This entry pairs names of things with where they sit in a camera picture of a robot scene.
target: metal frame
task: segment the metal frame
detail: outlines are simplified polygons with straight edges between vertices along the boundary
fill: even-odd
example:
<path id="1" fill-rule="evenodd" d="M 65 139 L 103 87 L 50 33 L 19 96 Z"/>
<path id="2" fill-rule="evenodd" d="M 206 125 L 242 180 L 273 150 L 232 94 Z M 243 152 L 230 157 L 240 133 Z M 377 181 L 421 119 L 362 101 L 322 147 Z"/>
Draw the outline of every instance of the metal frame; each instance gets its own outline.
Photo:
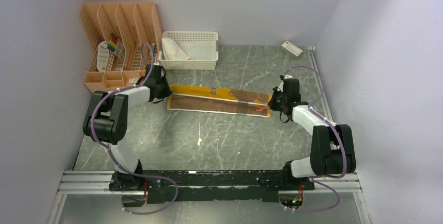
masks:
<path id="1" fill-rule="evenodd" d="M 308 54 L 315 70 L 318 70 L 312 48 L 308 48 Z M 317 88 L 320 91 L 319 79 L 316 76 Z M 326 97 L 321 98 L 321 103 L 326 110 L 327 117 L 332 120 L 331 111 L 329 109 Z M 142 191 L 134 192 L 112 192 L 109 191 L 109 183 L 114 171 L 65 171 L 59 184 L 57 194 L 55 196 L 54 205 L 50 213 L 48 223 L 56 224 L 59 222 L 66 197 L 69 194 L 89 194 L 89 195 L 143 195 Z M 355 205 L 360 217 L 360 222 L 370 224 L 371 219 L 366 208 L 363 197 L 363 190 L 360 185 L 357 173 L 347 174 L 342 179 L 318 178 L 324 184 L 333 187 L 339 193 L 353 193 Z M 332 193 L 324 186 L 316 185 L 313 191 L 305 191 L 311 193 Z M 298 191 L 279 191 L 279 194 L 296 194 Z"/>
<path id="2" fill-rule="evenodd" d="M 284 170 L 214 170 L 214 171 L 183 171 L 183 170 L 144 170 L 145 174 L 161 175 L 173 179 L 178 187 L 185 188 L 229 188 L 229 187 L 256 187 L 268 192 L 281 190 L 298 190 L 303 183 L 306 191 L 315 189 L 308 178 L 292 178 L 285 182 Z M 114 171 L 65 171 L 59 185 L 62 194 L 116 194 L 142 195 L 142 191 L 110 191 L 109 183 L 113 179 Z M 357 177 L 349 176 L 348 181 L 356 182 Z M 170 182 L 157 179 L 147 179 L 152 190 L 155 188 L 169 188 Z"/>

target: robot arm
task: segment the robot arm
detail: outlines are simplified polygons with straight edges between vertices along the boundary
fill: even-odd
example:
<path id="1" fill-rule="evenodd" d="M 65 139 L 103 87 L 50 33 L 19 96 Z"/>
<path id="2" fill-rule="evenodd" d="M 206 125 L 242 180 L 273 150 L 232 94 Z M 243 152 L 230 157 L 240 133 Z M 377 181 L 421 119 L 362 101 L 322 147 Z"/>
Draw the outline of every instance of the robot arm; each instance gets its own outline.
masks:
<path id="1" fill-rule="evenodd" d="M 308 103 L 301 101 L 300 82 L 292 76 L 281 76 L 281 84 L 274 88 L 269 106 L 288 117 L 288 121 L 300 124 L 312 135 L 310 157 L 287 162 L 293 177 L 340 174 L 343 171 L 343 157 L 340 150 L 331 149 L 331 143 L 338 146 L 338 140 L 331 128 Z M 354 144 L 348 125 L 330 122 L 342 139 L 346 154 L 346 173 L 355 171 Z"/>
<path id="2" fill-rule="evenodd" d="M 90 126 L 92 112 L 106 94 L 107 92 L 103 91 L 96 91 L 92 94 L 83 122 L 83 133 L 87 136 L 92 136 Z M 129 171 L 142 171 L 142 166 L 127 142 L 122 141 L 127 129 L 128 110 L 138 104 L 152 102 L 155 98 L 163 99 L 170 94 L 168 82 L 165 76 L 162 76 L 162 67 L 154 65 L 153 72 L 145 86 L 117 93 L 109 97 L 99 108 L 99 113 L 94 121 L 97 137 L 101 142 L 108 144 L 115 159 Z M 118 166 L 115 166 L 115 170 L 125 173 Z"/>

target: white plastic basket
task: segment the white plastic basket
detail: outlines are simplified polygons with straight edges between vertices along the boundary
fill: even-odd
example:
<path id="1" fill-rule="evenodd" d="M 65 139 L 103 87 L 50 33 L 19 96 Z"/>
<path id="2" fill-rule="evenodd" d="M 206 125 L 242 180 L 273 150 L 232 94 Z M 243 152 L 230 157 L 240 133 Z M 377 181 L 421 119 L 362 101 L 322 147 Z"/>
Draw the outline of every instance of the white plastic basket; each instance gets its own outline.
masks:
<path id="1" fill-rule="evenodd" d="M 218 60 L 218 33 L 216 32 L 175 32 L 165 31 L 162 38 L 171 38 L 191 61 L 164 60 L 162 51 L 159 60 L 165 69 L 215 70 Z"/>

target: gray marble tabletop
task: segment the gray marble tabletop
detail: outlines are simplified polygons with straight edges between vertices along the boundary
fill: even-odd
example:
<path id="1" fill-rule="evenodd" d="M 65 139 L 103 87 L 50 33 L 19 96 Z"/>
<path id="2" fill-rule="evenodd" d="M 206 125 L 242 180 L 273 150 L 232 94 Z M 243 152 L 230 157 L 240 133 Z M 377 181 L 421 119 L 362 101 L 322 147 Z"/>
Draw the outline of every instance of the gray marble tabletop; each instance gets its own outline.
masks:
<path id="1" fill-rule="evenodd" d="M 215 70 L 168 70 L 171 85 L 224 87 L 272 94 L 279 75 L 296 65 L 312 66 L 304 49 L 294 59 L 277 46 L 221 45 Z M 303 101 L 319 94 L 315 73 L 298 68 Z M 315 109 L 325 115 L 321 103 Z M 166 100 L 129 111 L 128 142 L 145 170 L 281 169 L 288 160 L 309 156 L 311 136 L 298 124 L 270 118 L 166 110 Z M 113 170 L 104 149 L 84 137 L 75 170 Z"/>

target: marble surface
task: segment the marble surface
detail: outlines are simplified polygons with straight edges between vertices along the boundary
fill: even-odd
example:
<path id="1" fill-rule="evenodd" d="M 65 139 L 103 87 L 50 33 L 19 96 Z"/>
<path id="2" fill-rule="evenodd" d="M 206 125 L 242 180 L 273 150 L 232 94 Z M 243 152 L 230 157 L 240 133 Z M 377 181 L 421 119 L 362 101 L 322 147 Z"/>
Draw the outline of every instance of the marble surface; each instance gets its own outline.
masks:
<path id="1" fill-rule="evenodd" d="M 168 70 L 171 85 L 226 87 L 272 94 L 279 75 L 296 65 L 312 66 L 304 49 L 294 59 L 277 46 L 221 45 L 215 70 Z M 303 101 L 319 94 L 315 73 L 298 68 Z M 319 102 L 315 109 L 325 115 Z M 124 141 L 145 170 L 281 169 L 288 160 L 309 156 L 311 136 L 298 124 L 271 118 L 166 110 L 159 104 L 138 105 L 129 112 Z M 84 137 L 75 170 L 113 170 L 104 149 Z"/>

